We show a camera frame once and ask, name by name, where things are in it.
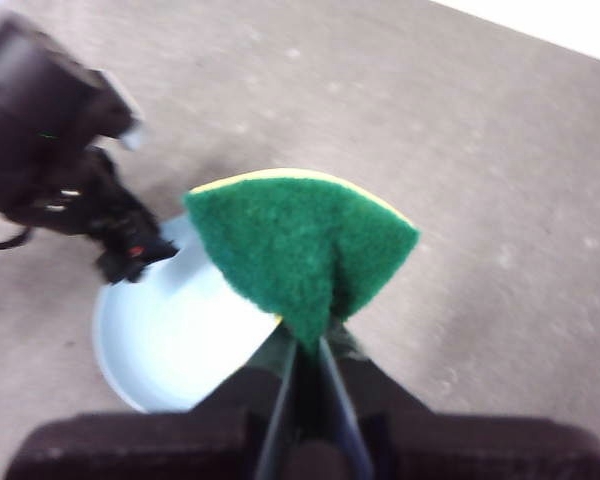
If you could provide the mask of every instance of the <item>white bowl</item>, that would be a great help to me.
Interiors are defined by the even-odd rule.
[[[162,231],[180,252],[151,265],[140,283],[103,287],[94,319],[104,377],[142,412],[191,409],[276,327],[232,290],[186,216]]]

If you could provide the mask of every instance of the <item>scrub sponge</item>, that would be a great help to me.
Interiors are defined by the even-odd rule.
[[[219,180],[184,202],[227,281],[309,351],[331,317],[344,321],[380,290],[419,235],[379,198],[310,170]]]

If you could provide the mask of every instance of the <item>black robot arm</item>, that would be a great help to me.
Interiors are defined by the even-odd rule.
[[[154,216],[125,189],[99,136],[121,138],[137,117],[100,71],[80,65],[27,20],[0,26],[0,212],[25,226],[0,248],[43,227],[87,235],[104,247],[97,265],[109,282],[136,281],[177,250]]]

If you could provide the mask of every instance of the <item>green scouring pad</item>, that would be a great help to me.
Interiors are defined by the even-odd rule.
[[[331,317],[344,321],[380,290],[419,235],[379,198],[310,170],[239,175],[184,201],[227,281],[309,351]]]

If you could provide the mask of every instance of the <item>gray floor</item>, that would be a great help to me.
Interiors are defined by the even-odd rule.
[[[600,436],[600,62],[426,1],[6,4],[144,107],[149,143],[114,153],[161,218],[257,168],[356,182],[423,231],[350,322],[371,356],[439,410]],[[0,472],[41,422],[127,408],[91,348],[96,253],[0,253]]]

